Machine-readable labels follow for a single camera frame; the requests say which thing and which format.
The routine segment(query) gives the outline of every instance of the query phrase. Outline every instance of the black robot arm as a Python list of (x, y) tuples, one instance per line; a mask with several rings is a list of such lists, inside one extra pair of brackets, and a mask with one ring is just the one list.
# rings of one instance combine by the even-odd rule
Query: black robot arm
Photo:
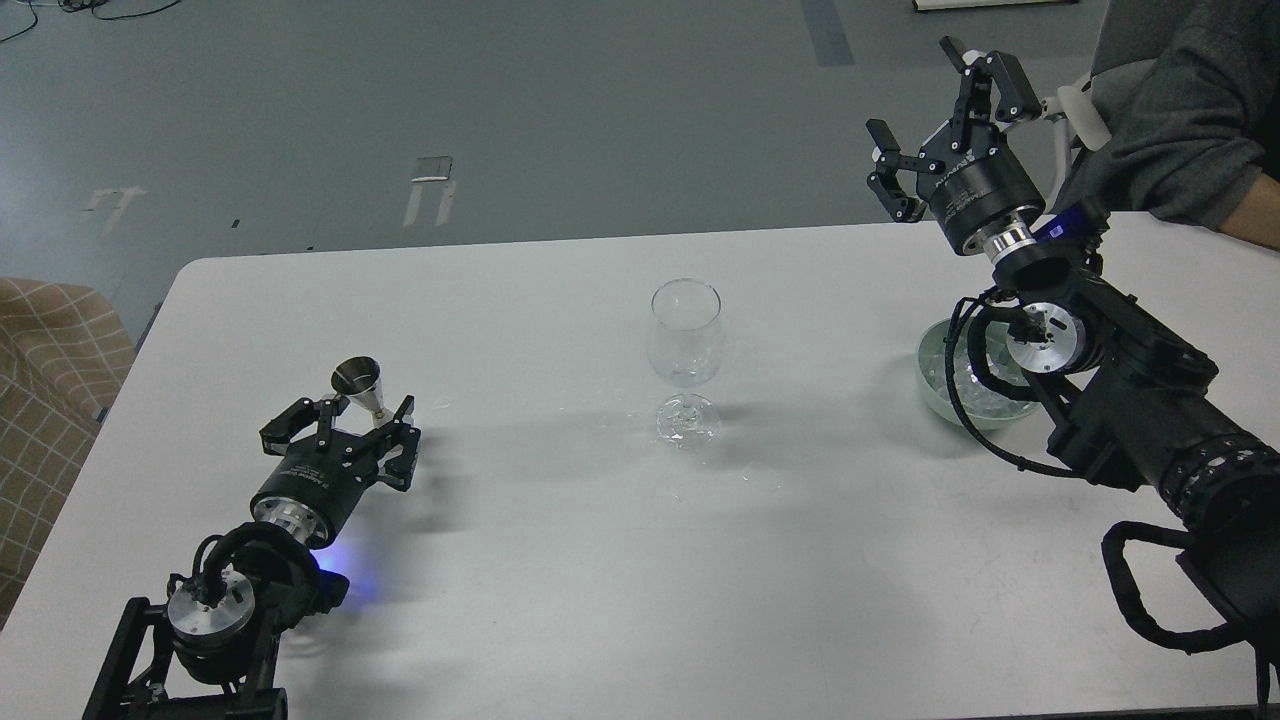
[[(1019, 469), (1130, 491), (1151, 486), (1183, 521), (1185, 532), (1120, 523), (1103, 542), (1121, 612), (1142, 637), (1185, 652), (1248, 641), (1262, 670), (1280, 664), (1280, 454), (1208, 401), (1217, 366), (1204, 352), (1102, 279), (1105, 210), (1085, 201), (1030, 229), (1044, 201), (997, 122), (1032, 117), (1036, 95), (1011, 55), (965, 54), (950, 38), (942, 46), (963, 76), (951, 118), (915, 156), (901, 152), (886, 123), (868, 120), (879, 149), (868, 184), (893, 220), (915, 222), (927, 206), (952, 251), (986, 252), (992, 261), (995, 287), (957, 304), (943, 357), (951, 365), (959, 334), (968, 332), (979, 382), (1039, 400), (1055, 425), (1047, 450), (1066, 468), (1027, 461), (982, 437), (966, 421), (948, 366), (956, 414)], [(1001, 94), (995, 118), (993, 85)], [(901, 190), (900, 169), (916, 173), (918, 197)], [(1010, 354), (1027, 387), (986, 366), (991, 322), (1009, 323)], [(1076, 387), (1071, 377), (1085, 370), (1092, 378)], [(1160, 628), (1124, 561), (1126, 542), (1180, 550), (1179, 565), (1226, 624), (1197, 633)]]
[[(165, 603), (136, 597), (125, 605), (84, 720), (287, 716), (287, 694), (273, 687), (280, 635), (342, 605), (349, 587), (311, 551), (337, 539), (370, 486), (403, 492), (412, 482), (421, 434), (410, 418), (413, 397), (388, 414), (378, 379), (376, 363), (353, 357), (334, 373), (339, 395), (300, 398), (261, 429), (262, 451), (283, 460), (250, 502), (253, 520), (206, 538), (191, 575), (170, 575)], [(362, 436), (333, 427), (352, 400), (374, 418), (375, 428)], [(311, 424), (315, 434), (294, 439)], [(152, 661), (133, 675), (148, 630)], [(192, 679), (221, 694), (170, 698), (165, 680), (174, 656)]]

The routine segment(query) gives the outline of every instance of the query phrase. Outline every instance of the gray floor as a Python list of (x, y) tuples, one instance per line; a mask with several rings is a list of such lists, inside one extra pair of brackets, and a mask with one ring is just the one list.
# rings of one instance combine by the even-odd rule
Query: gray floor
[[(0, 45), (0, 275), (96, 287), (137, 337), (205, 256), (882, 222), (863, 123), (914, 146), (946, 118), (942, 35), (1015, 53), (1043, 95), (1088, 68), (1106, 1), (835, 0), (844, 67), (819, 65), (803, 5), (37, 8)], [(0, 35), (27, 22), (0, 0)], [(1048, 129), (1014, 147), (1047, 190)], [(454, 158), (448, 222), (434, 184), (404, 227), (426, 155)]]

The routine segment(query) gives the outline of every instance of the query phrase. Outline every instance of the checkered fabric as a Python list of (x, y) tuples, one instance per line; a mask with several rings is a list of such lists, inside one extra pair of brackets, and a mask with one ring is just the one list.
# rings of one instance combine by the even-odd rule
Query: checkered fabric
[(99, 292), (0, 278), (0, 628), (133, 359)]

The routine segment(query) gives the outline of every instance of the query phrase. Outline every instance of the wine glass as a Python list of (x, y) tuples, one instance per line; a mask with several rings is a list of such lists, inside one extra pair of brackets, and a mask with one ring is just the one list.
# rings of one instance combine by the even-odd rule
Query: wine glass
[[(723, 357), (724, 328), (716, 288), (692, 278), (653, 293), (649, 365), (667, 384), (689, 389), (712, 379)], [(658, 437), (681, 448), (705, 445), (719, 432), (719, 413), (700, 395), (680, 392), (658, 406)]]

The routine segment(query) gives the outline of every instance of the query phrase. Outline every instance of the person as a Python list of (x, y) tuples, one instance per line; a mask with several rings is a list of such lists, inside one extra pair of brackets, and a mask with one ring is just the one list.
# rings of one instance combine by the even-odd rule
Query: person
[(1093, 196), (1280, 250), (1280, 0), (1202, 0), (1082, 151), (1057, 209)]

